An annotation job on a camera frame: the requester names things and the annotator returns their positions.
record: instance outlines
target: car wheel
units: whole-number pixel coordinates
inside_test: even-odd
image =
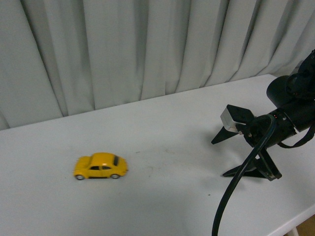
[[[120,177],[120,175],[113,174],[113,175],[111,175],[110,177],[111,177],[111,178],[114,178],[114,179],[117,179],[117,178],[119,178],[119,177]]]
[[[75,178],[77,180],[84,180],[85,179],[84,176],[82,176],[82,175],[76,175]]]

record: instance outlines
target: white curtain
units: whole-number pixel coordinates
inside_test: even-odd
[[[0,129],[290,74],[315,48],[314,0],[1,0],[0,21]]]

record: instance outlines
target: car window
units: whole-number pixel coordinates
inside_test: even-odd
[[[91,166],[90,170],[97,170],[97,171],[99,171],[99,167],[98,166]]]
[[[119,160],[119,157],[118,156],[114,156],[114,166],[118,166],[118,160]]]

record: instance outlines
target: curtain fold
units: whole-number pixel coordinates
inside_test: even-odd
[[[0,21],[0,128],[61,117],[21,3],[1,1]]]
[[[290,74],[315,48],[314,0],[12,0],[0,20],[0,130]]]

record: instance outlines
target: car roof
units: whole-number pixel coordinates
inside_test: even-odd
[[[91,166],[111,165],[113,164],[114,156],[114,154],[106,152],[94,153],[91,160]]]

